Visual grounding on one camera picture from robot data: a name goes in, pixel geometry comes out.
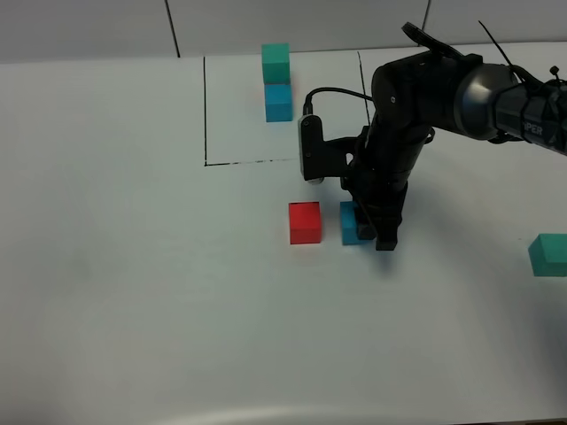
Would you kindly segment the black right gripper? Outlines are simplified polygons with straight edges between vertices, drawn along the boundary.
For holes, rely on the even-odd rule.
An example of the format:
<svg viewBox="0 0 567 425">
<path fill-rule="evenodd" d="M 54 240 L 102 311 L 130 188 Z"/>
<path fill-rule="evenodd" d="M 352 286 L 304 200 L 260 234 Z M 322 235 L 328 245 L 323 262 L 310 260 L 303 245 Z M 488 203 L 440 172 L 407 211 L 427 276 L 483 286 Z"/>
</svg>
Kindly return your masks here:
<svg viewBox="0 0 567 425">
<path fill-rule="evenodd" d="M 356 235 L 359 240 L 374 240 L 376 250 L 394 251 L 398 243 L 399 222 L 379 220 L 375 230 L 372 220 L 379 216 L 401 216 L 408 178 L 425 144 L 435 136 L 431 127 L 410 127 L 402 130 L 371 127 L 355 144 L 353 160 L 347 166 L 341 187 L 360 202 L 353 203 Z"/>
</svg>

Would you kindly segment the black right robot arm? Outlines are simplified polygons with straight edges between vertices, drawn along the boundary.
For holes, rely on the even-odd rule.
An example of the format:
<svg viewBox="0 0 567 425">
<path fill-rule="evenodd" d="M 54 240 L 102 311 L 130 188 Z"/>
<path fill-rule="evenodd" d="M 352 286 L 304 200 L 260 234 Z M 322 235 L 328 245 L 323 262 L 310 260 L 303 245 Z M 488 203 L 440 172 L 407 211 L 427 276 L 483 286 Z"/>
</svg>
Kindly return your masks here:
<svg viewBox="0 0 567 425">
<path fill-rule="evenodd" d="M 358 205 L 358 237 L 374 240 L 379 251 L 398 243 L 408 178 L 436 129 L 566 152 L 565 80 L 541 81 L 511 62 L 464 55 L 411 23 L 402 30 L 427 50 L 374 72 L 374 118 L 341 179 Z"/>
</svg>

